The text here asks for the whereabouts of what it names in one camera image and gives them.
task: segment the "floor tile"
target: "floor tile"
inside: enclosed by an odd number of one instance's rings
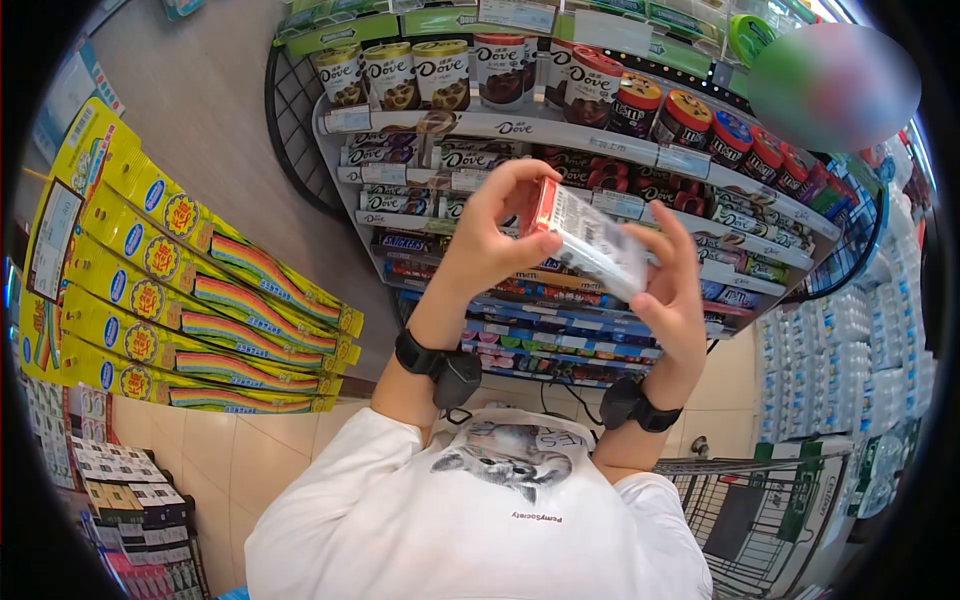
[[[151,403],[148,414],[154,424],[160,428],[171,442],[177,446],[183,446],[183,426],[186,423],[188,410],[189,409]]]
[[[317,419],[317,430],[314,433],[312,449],[308,452],[310,460],[312,461],[320,455],[350,417],[367,406],[370,406],[369,400],[343,403],[338,401],[330,412],[319,413],[320,418]]]
[[[113,396],[110,416],[113,432],[120,444],[149,448],[153,441],[153,421],[150,419],[149,402],[123,396]]]
[[[174,441],[153,421],[150,432],[150,448],[154,451],[156,465],[170,471],[174,484],[179,485],[183,478],[183,436]]]
[[[756,343],[752,326],[717,344],[707,357],[688,410],[740,410],[756,405]]]
[[[247,581],[247,560],[243,545],[253,532],[257,517],[236,502],[230,502],[230,547],[233,554],[233,574],[237,578],[237,585],[243,586]]]
[[[309,466],[310,459],[243,420],[237,421],[230,499],[262,513]]]
[[[189,460],[183,461],[180,493],[189,493],[197,502],[197,532],[230,548],[229,498]]]
[[[241,415],[240,419],[278,442],[289,445],[303,456],[310,456],[313,450],[313,439],[317,434],[317,419],[323,414]]]
[[[230,458],[237,416],[187,411],[183,427],[183,458],[193,463],[224,493],[230,489]]]
[[[200,552],[204,557],[206,583],[210,586],[210,595],[214,598],[235,589],[236,577],[233,574],[233,557],[230,554],[229,540],[220,541],[199,536]]]
[[[710,458],[749,458],[754,454],[754,411],[691,410],[686,413],[680,457],[692,456],[690,445],[707,436]]]

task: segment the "product box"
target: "product box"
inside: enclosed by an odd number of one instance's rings
[[[73,262],[79,266],[69,269],[69,280],[93,296],[129,310],[134,315],[223,349],[310,371],[336,372],[359,357],[359,347],[353,346],[346,334],[327,339],[312,336],[311,345],[323,347],[326,353],[308,351],[300,345],[288,344],[287,340],[297,326],[277,314],[265,316],[254,310],[245,320],[238,319],[242,313],[238,315],[236,312],[233,312],[232,318],[232,308],[228,309],[223,304],[210,307],[165,287],[85,235],[77,236],[75,242]],[[202,279],[198,278],[196,283],[200,284],[200,290],[204,289]],[[195,295],[198,293],[196,283]]]
[[[354,337],[360,334],[363,313],[330,296],[187,196],[140,152],[139,145],[118,148],[104,171],[104,180],[151,221],[186,246],[216,260],[231,275],[311,318],[333,324]]]
[[[268,414],[328,411],[343,383],[335,375],[322,377],[317,393],[310,395],[217,385],[134,363],[69,334],[63,338],[63,353],[69,360],[67,372],[88,385],[120,396],[181,408]]]
[[[116,308],[70,284],[64,295],[65,328],[90,344],[164,371],[229,385],[290,394],[317,392],[320,378],[308,369],[281,367],[204,344]],[[337,363],[332,357],[328,362]]]
[[[31,226],[20,294],[20,368],[31,377],[67,387],[76,380],[60,372],[60,285],[72,238],[86,200],[92,197],[113,142],[139,139],[97,98],[84,104],[70,125],[44,185]],[[44,241],[37,244],[37,238]]]

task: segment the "chocolate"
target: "chocolate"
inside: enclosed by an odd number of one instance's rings
[[[410,162],[417,155],[417,151],[410,146],[403,148],[370,147],[370,148],[341,148],[340,166],[355,167],[365,162]]]

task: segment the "hand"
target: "hand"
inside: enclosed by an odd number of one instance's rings
[[[624,228],[657,256],[660,266],[650,266],[647,290],[637,294],[630,307],[660,342],[664,352],[660,360],[667,359],[696,385],[707,362],[697,252],[690,234],[662,202],[654,200],[648,206],[662,233],[638,225]]]
[[[544,177],[563,179],[545,162],[532,158],[508,160],[493,169],[464,206],[433,280],[457,294],[459,300],[470,300],[559,250],[563,241],[556,233],[538,232],[515,240],[498,228],[505,218],[533,201]]]

